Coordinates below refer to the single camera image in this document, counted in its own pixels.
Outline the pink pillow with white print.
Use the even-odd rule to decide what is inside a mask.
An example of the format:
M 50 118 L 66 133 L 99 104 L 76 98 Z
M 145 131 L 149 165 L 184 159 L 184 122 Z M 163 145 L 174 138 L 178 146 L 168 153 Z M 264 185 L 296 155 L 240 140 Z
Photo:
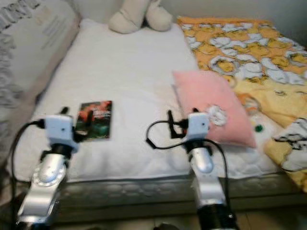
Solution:
M 198 109 L 207 114 L 206 138 L 256 148 L 254 132 L 246 110 L 228 81 L 213 71 L 173 71 L 178 101 L 184 115 Z

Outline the white quilted mattress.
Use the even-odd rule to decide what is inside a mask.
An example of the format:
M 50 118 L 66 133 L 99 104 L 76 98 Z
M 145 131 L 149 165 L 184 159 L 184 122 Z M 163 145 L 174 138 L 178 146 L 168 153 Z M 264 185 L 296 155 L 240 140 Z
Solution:
M 186 152 L 153 150 L 145 130 L 172 110 L 182 116 L 173 87 L 174 70 L 197 63 L 181 29 L 142 29 L 118 34 L 85 19 L 42 98 L 15 117 L 20 126 L 67 106 L 112 101 L 110 138 L 85 142 L 72 157 L 56 221 L 77 223 L 195 213 Z

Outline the grey patterned headboard cushion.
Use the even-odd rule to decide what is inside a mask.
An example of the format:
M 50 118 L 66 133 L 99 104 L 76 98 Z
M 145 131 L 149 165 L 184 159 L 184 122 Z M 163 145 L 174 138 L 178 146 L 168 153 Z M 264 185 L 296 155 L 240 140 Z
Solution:
M 9 146 L 79 31 L 72 0 L 0 0 L 0 174 Z

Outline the dark paperback book red cover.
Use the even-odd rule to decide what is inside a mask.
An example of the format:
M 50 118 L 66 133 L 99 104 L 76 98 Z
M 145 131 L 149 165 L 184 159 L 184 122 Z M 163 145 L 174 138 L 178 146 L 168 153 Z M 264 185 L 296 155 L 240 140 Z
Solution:
M 78 123 L 84 122 L 88 118 L 94 118 L 92 129 L 88 130 L 88 132 L 94 132 L 96 140 L 108 139 L 110 137 L 112 107 L 112 101 L 82 103 L 75 129 Z

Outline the yellow egg cartoon blanket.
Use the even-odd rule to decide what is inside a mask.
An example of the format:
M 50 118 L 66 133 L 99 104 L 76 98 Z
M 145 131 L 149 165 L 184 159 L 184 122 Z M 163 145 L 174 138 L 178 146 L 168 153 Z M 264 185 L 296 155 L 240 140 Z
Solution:
M 177 23 L 198 70 L 225 78 L 241 103 L 244 94 L 259 102 L 264 130 L 252 126 L 255 142 L 307 193 L 307 49 L 268 21 L 179 17 Z

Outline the beige plush toy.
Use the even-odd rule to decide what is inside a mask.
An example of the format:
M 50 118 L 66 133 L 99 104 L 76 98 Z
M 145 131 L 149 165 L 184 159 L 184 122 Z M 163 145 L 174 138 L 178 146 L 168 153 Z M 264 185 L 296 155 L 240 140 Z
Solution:
M 146 23 L 151 29 L 165 32 L 171 29 L 173 15 L 162 6 L 162 0 L 124 0 L 120 10 L 108 22 L 111 31 L 131 34 Z

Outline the clear bottle with orange label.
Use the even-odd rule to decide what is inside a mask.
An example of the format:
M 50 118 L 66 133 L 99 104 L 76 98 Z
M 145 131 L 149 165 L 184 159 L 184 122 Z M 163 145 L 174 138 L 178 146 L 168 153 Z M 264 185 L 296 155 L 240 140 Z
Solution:
M 263 125 L 259 119 L 260 104 L 252 98 L 249 94 L 244 94 L 242 98 L 244 109 L 246 110 L 255 132 L 262 132 L 264 130 Z

